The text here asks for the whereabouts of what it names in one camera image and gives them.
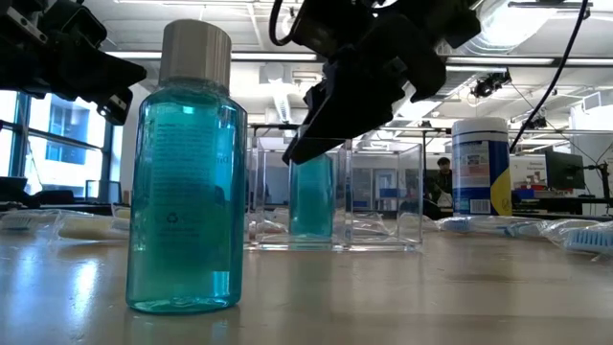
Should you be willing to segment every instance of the blue liquid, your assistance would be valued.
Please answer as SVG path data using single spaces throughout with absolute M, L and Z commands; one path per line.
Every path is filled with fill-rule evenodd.
M 330 239 L 334 222 L 332 160 L 325 154 L 291 166 L 289 232 Z
M 159 313 L 240 299 L 247 116 L 209 81 L 171 80 L 141 105 L 125 300 Z

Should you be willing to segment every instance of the cable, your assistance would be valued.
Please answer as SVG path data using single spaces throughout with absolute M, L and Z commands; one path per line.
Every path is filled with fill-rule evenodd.
M 470 107 L 477 107 L 477 106 L 479 106 L 479 105 L 481 105 L 481 104 L 486 104 L 486 103 L 489 101 L 489 98 L 487 98 L 487 99 L 485 99 L 485 100 L 483 100 L 483 101 L 479 101 L 479 99 L 478 99 L 478 98 L 476 98 L 474 95 L 472 95 L 473 99 L 475 100 L 475 103 L 473 103 L 473 102 L 471 102 L 471 101 L 470 101 L 470 96 L 471 96 L 471 95 L 472 95 L 472 94 L 468 94 L 468 95 L 466 95 L 466 97 L 465 97 L 465 99 L 466 99 L 466 103 L 467 103 L 467 104 L 468 104 Z
M 611 149 L 612 146 L 613 146 L 613 142 L 611 142 L 611 144 L 609 144 L 609 146 L 607 146 L 606 149 L 604 149 L 604 151 L 601 153 L 601 155 L 596 160 L 597 162 L 596 165 L 598 165 L 598 162 L 601 161 L 601 159 L 606 155 L 606 152 L 609 151 L 609 149 Z
M 272 5 L 272 10 L 270 11 L 270 20 L 268 21 L 268 36 L 270 37 L 270 41 L 272 44 L 283 47 L 287 43 L 291 42 L 291 38 L 293 33 L 290 33 L 281 38 L 277 38 L 277 20 L 279 19 L 279 12 L 281 11 L 281 5 L 284 0 L 275 0 L 275 3 Z
M 517 91 L 517 94 L 519 94 L 519 96 L 521 96 L 522 99 L 524 99 L 524 101 L 526 101 L 526 103 L 534 108 L 533 104 L 530 103 L 530 101 L 528 101 L 528 99 L 526 99 L 526 97 L 519 91 L 519 89 L 517 89 L 517 87 L 515 87 L 515 85 L 513 85 L 513 83 L 511 83 L 511 86 L 515 89 L 515 91 Z M 557 134 L 559 134 L 559 136 L 561 136 L 562 138 L 564 138 L 564 140 L 566 140 L 573 148 L 577 149 L 579 152 L 583 153 L 583 155 L 585 155 L 587 158 L 589 158 L 592 162 L 594 162 L 594 164 L 598 165 L 597 161 L 594 160 L 594 158 L 592 158 L 589 154 L 585 153 L 584 150 L 582 150 L 580 147 L 578 147 L 575 143 L 573 143 L 567 136 L 565 136 L 564 134 L 562 134 L 562 132 L 560 130 L 558 130 L 557 128 L 555 128 L 552 123 L 549 122 L 549 120 L 545 119 L 545 121 L 547 122 L 547 125 L 551 128 L 553 128 L 555 131 L 557 131 Z
M 554 78 L 552 79 L 552 83 L 547 88 L 547 91 L 545 92 L 545 95 L 543 95 L 543 98 L 540 100 L 540 102 L 538 102 L 538 104 L 534 108 L 533 113 L 530 114 L 530 116 L 528 117 L 528 120 L 526 120 L 524 125 L 519 129 L 519 133 L 517 134 L 517 137 L 515 137 L 515 140 L 513 141 L 510 147 L 510 152 L 513 152 L 513 149 L 515 149 L 517 142 L 521 138 L 522 134 L 524 134 L 524 131 L 526 130 L 526 127 L 528 126 L 528 123 L 532 121 L 533 117 L 536 114 L 538 114 L 538 111 L 540 110 L 540 108 L 545 104 L 545 101 L 547 101 L 547 98 L 549 98 L 549 95 L 552 93 L 552 91 L 554 91 L 554 88 L 556 87 L 556 84 L 557 84 L 557 80 L 559 80 L 559 77 L 562 75 L 562 71 L 564 70 L 564 66 L 566 65 L 566 60 L 568 60 L 568 57 L 571 55 L 571 51 L 573 50 L 573 45 L 575 45 L 575 40 L 577 39 L 577 35 L 579 34 L 579 29 L 581 28 L 581 23 L 583 22 L 583 18 L 587 10 L 588 2 L 589 2 L 588 0 L 581 1 L 581 8 L 579 10 L 579 15 L 577 17 L 577 24 L 575 24 L 575 29 L 573 30 L 573 33 L 571 34 L 571 37 L 568 40 L 566 51 L 564 52 L 564 55 L 562 56 L 562 60 L 559 62 L 559 67 L 557 67 L 557 71 L 556 71 L 556 74 L 554 75 Z

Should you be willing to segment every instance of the container lid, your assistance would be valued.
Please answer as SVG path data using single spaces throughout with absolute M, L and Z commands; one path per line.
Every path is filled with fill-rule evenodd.
M 451 135 L 458 135 L 467 132 L 498 131 L 508 133 L 507 120 L 501 118 L 487 117 L 476 119 L 465 119 L 456 121 L 451 128 Z
M 175 20 L 164 29 L 160 85 L 169 78 L 215 81 L 229 88 L 232 41 L 215 25 Z

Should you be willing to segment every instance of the plastic bottle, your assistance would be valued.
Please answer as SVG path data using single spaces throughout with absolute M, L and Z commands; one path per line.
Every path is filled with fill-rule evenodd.
M 291 163 L 289 233 L 328 240 L 334 221 L 332 160 L 322 154 L 303 164 Z
M 453 214 L 511 216 L 509 131 L 500 118 L 458 121 L 453 141 Z
M 164 30 L 160 86 L 141 105 L 126 302 L 159 313 L 240 299 L 247 116 L 228 97 L 230 37 L 196 20 Z

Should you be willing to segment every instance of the plastic bag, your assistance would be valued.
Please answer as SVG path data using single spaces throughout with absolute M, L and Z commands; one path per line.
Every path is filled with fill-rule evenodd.
M 38 231 L 53 232 L 58 210 L 19 210 L 0 213 L 0 232 L 34 234 Z
M 554 220 L 548 223 L 541 234 L 566 251 L 613 254 L 613 221 Z
M 536 218 L 502 216 L 465 216 L 445 218 L 437 221 L 439 229 L 455 233 L 481 233 L 512 238 L 541 237 L 547 221 Z
M 264 218 L 265 220 L 282 224 L 285 227 L 289 226 L 289 210 L 285 208 L 276 208 L 272 212 L 265 212 Z
M 420 216 L 413 213 L 405 212 L 398 218 L 398 227 L 401 231 L 415 231 L 420 226 L 423 232 L 440 231 L 437 222 L 430 219 L 428 216 Z
M 378 213 L 353 214 L 354 236 L 389 236 L 392 231 L 385 226 L 383 217 Z
M 57 240 L 127 242 L 129 219 L 60 210 L 55 230 Z
M 266 235 L 287 233 L 287 227 L 284 224 L 280 224 L 270 220 L 265 220 L 258 224 L 257 230 L 259 234 Z
M 111 205 L 111 212 L 113 214 L 113 217 L 118 219 L 130 219 L 130 211 L 131 209 L 129 206 L 117 204 Z

